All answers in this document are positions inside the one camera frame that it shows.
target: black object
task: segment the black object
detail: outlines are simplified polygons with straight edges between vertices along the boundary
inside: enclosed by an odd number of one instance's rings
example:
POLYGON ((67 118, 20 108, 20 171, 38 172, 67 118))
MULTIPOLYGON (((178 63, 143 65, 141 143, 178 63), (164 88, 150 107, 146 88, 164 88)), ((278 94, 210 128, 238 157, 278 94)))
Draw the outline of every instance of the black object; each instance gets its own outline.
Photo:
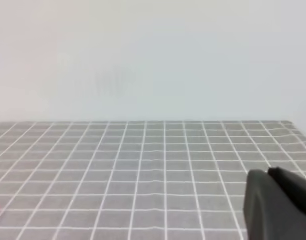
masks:
MULTIPOLYGON (((284 176, 293 186, 299 184, 284 176)), ((264 171, 248 173, 244 217, 249 240, 306 240, 306 214, 264 171)))
POLYGON ((306 180, 279 167, 270 168, 267 173, 278 183, 289 199, 306 214, 306 180))

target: grid pattern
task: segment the grid pattern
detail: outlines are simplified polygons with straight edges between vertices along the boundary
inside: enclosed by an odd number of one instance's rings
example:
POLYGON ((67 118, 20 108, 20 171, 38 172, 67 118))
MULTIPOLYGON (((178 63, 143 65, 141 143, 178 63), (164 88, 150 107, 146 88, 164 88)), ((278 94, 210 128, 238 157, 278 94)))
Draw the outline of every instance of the grid pattern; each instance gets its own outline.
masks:
POLYGON ((246 240, 277 166, 306 178, 288 121, 0 122, 0 240, 246 240))

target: gray square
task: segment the gray square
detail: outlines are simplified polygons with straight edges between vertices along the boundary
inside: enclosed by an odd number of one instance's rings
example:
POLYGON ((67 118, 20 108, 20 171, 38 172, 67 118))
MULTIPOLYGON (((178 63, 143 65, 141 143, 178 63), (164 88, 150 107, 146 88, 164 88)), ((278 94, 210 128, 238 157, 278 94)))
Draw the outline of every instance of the gray square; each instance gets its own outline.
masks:
POLYGON ((115 160, 118 156, 117 151, 99 151, 95 154, 95 160, 115 160))
POLYGON ((145 143, 146 144, 164 144, 164 137, 163 136, 146 136, 145 143))
POLYGON ((217 166, 213 160, 199 161, 193 160, 192 162, 193 170, 217 170, 217 166))
POLYGON ((39 170, 60 170, 63 165, 64 161, 44 161, 38 167, 39 170))
POLYGON ((12 170, 34 170, 39 164, 39 161, 19 161, 12 170))
POLYGON ((26 229, 20 240, 50 240, 55 232, 55 229, 26 229))
POLYGON ((128 228, 130 226, 130 211, 103 211, 100 215, 99 228, 128 228))
POLYGON ((135 187, 135 182, 111 182, 108 194, 134 194, 135 187))
POLYGON ((234 152, 230 144, 211 144, 213 152, 234 152))
POLYGON ((166 150, 167 151, 174 151, 174 152, 182 152, 182 151, 187 151, 187 145, 186 144, 167 144, 166 145, 166 150))
POLYGON ((217 165, 220 171, 244 171, 239 161, 219 161, 217 165))
POLYGON ((85 172, 84 171, 62 171, 57 181, 64 181, 64 182, 72 182, 72 181, 81 181, 85 172))
POLYGON ((149 152, 149 151, 164 151, 164 144, 158 144, 158 143, 144 144, 143 150, 145 152, 149 152))
POLYGON ((205 137, 203 130, 186 130, 185 132, 188 137, 205 137))
POLYGON ((138 178, 137 171, 114 171, 112 181, 117 182, 136 182, 138 178))
POLYGON ((0 240, 14 240, 17 239, 20 229, 0 229, 0 240))
POLYGON ((45 194, 50 185, 50 182, 27 182, 19 194, 45 194))
POLYGON ((163 170, 164 161, 161 160, 150 160, 141 162, 141 170, 163 170))
POLYGON ((93 228, 98 213, 96 211, 69 211, 63 227, 69 228, 93 228))
POLYGON ((226 191, 229 195, 244 195, 246 183, 225 183, 226 191))
POLYGON ((166 130, 166 136, 168 137, 184 137, 183 130, 166 130))
POLYGON ((208 144, 189 144, 188 148, 192 152, 210 152, 210 146, 208 144))
POLYGON ((67 160, 70 156, 70 152, 50 152, 45 159, 46 160, 67 160))
POLYGON ((133 201, 134 201, 134 196, 108 195, 105 198, 103 209, 131 210, 133 208, 133 201))
MULTIPOLYGON (((273 142, 265 142, 265 143, 272 143, 275 144, 276 142, 274 141, 274 138, 271 138, 273 142)), ((297 144, 299 140, 296 138, 296 136, 280 136, 276 137, 275 140, 279 144, 297 144)))
POLYGON ((202 212, 204 228, 208 229, 236 229, 236 224, 230 212, 202 212))
POLYGON ((173 195, 194 195, 194 185, 191 182, 168 182, 166 185, 167 194, 173 195))
POLYGON ((194 180, 200 183, 221 181, 219 173, 216 171, 195 171, 194 180))
POLYGON ((144 135, 144 131, 143 130, 132 130, 129 129, 126 131, 125 136, 126 137, 142 137, 144 135))
POLYGON ((213 160, 213 155, 211 152, 194 152, 189 153, 191 160, 213 160))
POLYGON ((119 144, 101 144, 98 147, 99 151, 113 151, 113 152, 117 152, 120 148, 119 144))
POLYGON ((0 217, 0 227, 24 227, 32 211, 5 211, 0 217))
POLYGON ((0 170, 8 170, 13 166, 14 162, 13 161, 0 161, 0 170))
POLYGON ((192 182, 190 171, 168 171, 166 172, 168 182, 192 182))
POLYGON ((290 157, 284 152, 264 152, 263 155, 268 161, 289 161, 290 157))
POLYGON ((141 171, 139 173, 139 181, 164 181, 164 172, 160 170, 141 171))
POLYGON ((73 196, 45 196, 39 209, 67 209, 73 196))
POLYGON ((240 123, 225 123, 224 127, 226 130, 244 130, 240 123))
POLYGON ((3 179, 3 182, 25 182, 30 175, 31 171, 10 171, 3 179))
POLYGON ((257 146, 254 144, 234 144, 235 150, 238 152, 258 152, 257 146))
POLYGON ((139 169, 139 163, 140 163, 140 161, 138 161, 138 160, 117 161, 115 169, 116 170, 138 170, 139 169))
POLYGON ((100 209, 103 198, 101 196, 76 196, 71 206, 73 210, 100 209))
POLYGON ((152 228, 164 227, 164 212, 163 211, 136 211, 134 213, 133 227, 134 228, 152 228))
POLYGON ((164 194, 163 182, 139 182, 137 194, 164 194))
POLYGON ((128 239, 129 230, 110 230, 110 229, 101 229, 96 230, 94 239, 95 240, 126 240, 128 239))
POLYGON ((206 130, 223 130, 221 123, 205 123, 204 127, 206 130))
POLYGON ((79 144, 75 151, 95 151, 98 148, 98 144, 79 144))
POLYGON ((166 137, 166 143, 167 144, 185 144, 186 139, 182 136, 167 136, 166 137))
POLYGON ((197 212, 168 212, 167 225, 169 228, 200 229, 200 220, 197 212))
POLYGON ((215 152, 214 156, 216 160, 220 161, 237 161, 238 155, 235 152, 215 152))
POLYGON ((28 226, 36 228, 57 227, 60 225, 64 214, 64 211, 38 211, 28 226))
POLYGON ((177 171, 190 171, 190 162, 189 161, 167 161, 166 162, 167 170, 177 170, 177 171))
POLYGON ((41 196, 16 196, 9 205, 9 209, 35 209, 41 196))
POLYGON ((78 194, 104 194, 107 185, 106 182, 83 182, 78 194))
POLYGON ((75 151, 72 153, 69 159, 72 160, 91 160, 93 157, 93 152, 81 152, 75 151))
POLYGON ((123 144, 141 144, 143 142, 143 137, 138 136, 126 136, 124 138, 123 144))
POLYGON ((248 133, 251 137, 270 137, 270 134, 265 130, 248 130, 248 133))
POLYGON ((7 182, 0 182, 0 194, 15 194, 22 183, 7 183, 7 182))
MULTIPOLYGON (((168 240, 203 240, 201 231, 168 230, 168 240)), ((210 240, 225 240, 230 238, 207 238, 210 240)))
POLYGON ((229 211, 230 205, 225 196, 199 196, 199 206, 201 210, 209 211, 229 211))
POLYGON ((111 176, 111 171, 88 171, 85 176, 85 181, 103 182, 108 181, 111 176))
POLYGON ((227 136, 210 136, 208 138, 211 144, 230 144, 230 139, 227 136))
POLYGON ((150 210, 160 209, 164 210, 164 196, 162 195, 138 195, 136 197, 135 209, 137 210, 150 210))
POLYGON ((240 152, 239 157, 242 161, 265 161, 264 157, 259 152, 240 152))
POLYGON ((222 172, 221 175, 225 183, 246 182, 247 180, 246 172, 222 172))
POLYGON ((256 144, 276 144, 273 137, 253 137, 256 144))
POLYGON ((122 144, 122 146, 121 146, 121 151, 122 152, 124 152, 124 151, 137 152, 137 151, 141 151, 141 150, 142 150, 142 144, 122 144))
POLYGON ((132 229, 132 240, 163 240, 165 231, 161 229, 132 229))
POLYGON ((248 133, 244 130, 227 130, 230 137, 248 137, 248 133))
POLYGON ((306 152, 305 153, 292 153, 288 154, 293 160, 303 160, 306 161, 306 152))
POLYGON ((224 130, 206 130, 206 134, 209 137, 226 137, 226 132, 224 130))
POLYGON ((222 183, 195 183, 198 195, 224 195, 225 191, 222 183))
POLYGON ((118 155, 119 160, 139 160, 141 153, 138 151, 121 151, 118 155))
POLYGON ((77 182, 55 182, 49 194, 74 194, 78 186, 77 182))
POLYGON ((262 152, 282 152, 283 150, 278 145, 273 144, 260 144, 258 148, 262 152))
POLYGON ((194 210, 198 209, 195 196, 167 196, 167 209, 194 210))
POLYGON ((89 170, 112 170, 113 166, 114 161, 93 161, 89 167, 89 170))
POLYGON ((269 168, 269 165, 265 161, 245 161, 244 166, 246 170, 250 171, 252 169, 258 169, 258 170, 263 170, 267 171, 269 168))
POLYGON ((63 170, 86 170, 89 164, 88 161, 68 161, 63 170))
POLYGON ((164 152, 161 151, 145 151, 142 155, 143 160, 164 160, 164 152))
POLYGON ((189 144, 207 144, 207 138, 205 136, 188 136, 187 142, 189 144))

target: table surface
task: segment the table surface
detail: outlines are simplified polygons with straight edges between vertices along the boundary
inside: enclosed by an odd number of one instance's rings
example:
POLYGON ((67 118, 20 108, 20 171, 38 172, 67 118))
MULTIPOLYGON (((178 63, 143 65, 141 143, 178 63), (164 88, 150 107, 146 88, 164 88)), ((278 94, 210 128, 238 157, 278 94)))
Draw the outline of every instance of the table surface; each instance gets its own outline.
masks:
POLYGON ((246 240, 277 166, 306 178, 289 121, 0 122, 0 240, 246 240))

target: white wall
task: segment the white wall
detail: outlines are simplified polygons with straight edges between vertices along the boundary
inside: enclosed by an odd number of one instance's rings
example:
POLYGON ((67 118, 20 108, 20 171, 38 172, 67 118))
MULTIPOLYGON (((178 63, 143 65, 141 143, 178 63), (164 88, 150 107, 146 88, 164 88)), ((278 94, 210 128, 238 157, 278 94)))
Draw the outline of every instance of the white wall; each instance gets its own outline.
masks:
POLYGON ((306 129, 306 0, 0 1, 0 120, 95 119, 306 129))

